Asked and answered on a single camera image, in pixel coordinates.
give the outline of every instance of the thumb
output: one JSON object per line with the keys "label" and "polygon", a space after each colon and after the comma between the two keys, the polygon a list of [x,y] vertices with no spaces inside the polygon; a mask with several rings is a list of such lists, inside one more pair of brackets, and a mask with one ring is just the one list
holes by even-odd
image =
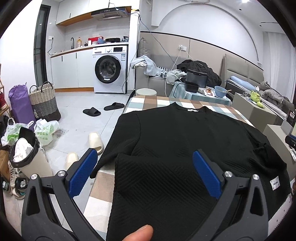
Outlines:
{"label": "thumb", "polygon": [[153,228],[150,225],[145,225],[139,228],[134,233],[126,236],[122,241],[150,241],[153,235]]}

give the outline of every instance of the tiled floor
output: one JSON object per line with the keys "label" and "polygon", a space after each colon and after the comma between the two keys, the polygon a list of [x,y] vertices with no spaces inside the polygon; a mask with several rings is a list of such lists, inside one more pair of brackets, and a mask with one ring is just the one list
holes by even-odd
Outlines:
{"label": "tiled floor", "polygon": [[[59,121],[59,127],[68,132],[58,139],[54,137],[54,140],[44,147],[54,174],[59,170],[65,169],[67,153],[76,151],[77,155],[82,157],[89,148],[88,136],[90,132],[98,132],[104,146],[107,145],[123,109],[104,111],[104,107],[114,102],[126,104],[128,96],[123,94],[95,94],[92,92],[64,92],[56,93],[56,100],[62,116]],[[101,115],[91,117],[82,112],[84,109],[91,107],[98,109]],[[80,195],[74,197],[82,213],[84,212],[93,181],[94,179],[89,178]],[[20,233],[23,200],[17,200],[6,193],[4,199],[5,209],[15,210],[15,212],[7,212],[7,219]],[[54,195],[52,195],[52,202],[60,222],[65,228],[68,228],[69,226]]]}

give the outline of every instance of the white curtain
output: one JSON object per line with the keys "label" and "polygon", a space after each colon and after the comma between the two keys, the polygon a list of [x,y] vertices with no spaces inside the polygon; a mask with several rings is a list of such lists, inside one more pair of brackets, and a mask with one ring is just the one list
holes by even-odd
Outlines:
{"label": "white curtain", "polygon": [[292,102],[296,84],[296,51],[285,34],[266,32],[264,40],[264,80]]}

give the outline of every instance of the faucet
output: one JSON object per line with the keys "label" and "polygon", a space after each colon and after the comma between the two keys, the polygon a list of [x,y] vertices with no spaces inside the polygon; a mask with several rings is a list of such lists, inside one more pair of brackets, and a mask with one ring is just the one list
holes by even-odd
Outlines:
{"label": "faucet", "polygon": [[73,40],[73,44],[71,46],[71,49],[74,49],[74,38],[71,38],[71,40]]}

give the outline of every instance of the washing machine door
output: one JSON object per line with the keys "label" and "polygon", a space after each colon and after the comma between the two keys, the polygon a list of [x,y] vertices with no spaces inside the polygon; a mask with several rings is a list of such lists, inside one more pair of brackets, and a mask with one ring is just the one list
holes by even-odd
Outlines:
{"label": "washing machine door", "polygon": [[119,77],[121,64],[117,58],[105,55],[98,59],[94,71],[99,81],[110,84]]}

